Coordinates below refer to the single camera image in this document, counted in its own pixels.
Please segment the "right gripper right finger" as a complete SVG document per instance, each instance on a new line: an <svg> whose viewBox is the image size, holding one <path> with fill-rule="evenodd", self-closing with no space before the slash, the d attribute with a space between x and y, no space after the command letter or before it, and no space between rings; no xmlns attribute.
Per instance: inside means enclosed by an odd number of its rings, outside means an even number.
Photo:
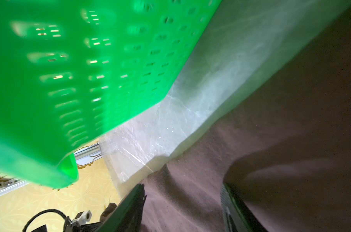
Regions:
<svg viewBox="0 0 351 232"><path fill-rule="evenodd" d="M221 207L226 232L268 232L227 183L221 188Z"/></svg>

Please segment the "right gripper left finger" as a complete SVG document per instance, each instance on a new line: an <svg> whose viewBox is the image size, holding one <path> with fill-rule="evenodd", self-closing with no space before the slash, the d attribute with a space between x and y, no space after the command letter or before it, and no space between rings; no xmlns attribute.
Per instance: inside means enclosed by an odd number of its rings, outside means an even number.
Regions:
<svg viewBox="0 0 351 232"><path fill-rule="evenodd" d="M137 184L95 232L139 232L145 200L144 184Z"/></svg>

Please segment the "green plastic basket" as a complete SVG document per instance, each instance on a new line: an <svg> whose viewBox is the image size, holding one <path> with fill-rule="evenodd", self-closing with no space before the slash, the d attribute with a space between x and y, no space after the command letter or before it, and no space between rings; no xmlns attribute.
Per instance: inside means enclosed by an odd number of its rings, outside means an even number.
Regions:
<svg viewBox="0 0 351 232"><path fill-rule="evenodd" d="M0 174L62 189L74 151L162 101L220 1L0 1Z"/></svg>

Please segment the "dark brown long pants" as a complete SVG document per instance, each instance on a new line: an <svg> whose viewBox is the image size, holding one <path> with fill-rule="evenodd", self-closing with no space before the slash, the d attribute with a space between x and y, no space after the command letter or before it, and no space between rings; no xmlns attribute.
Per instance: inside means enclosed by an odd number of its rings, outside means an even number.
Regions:
<svg viewBox="0 0 351 232"><path fill-rule="evenodd" d="M142 232L225 232L227 183L268 232L351 232L351 7L143 180Z"/></svg>

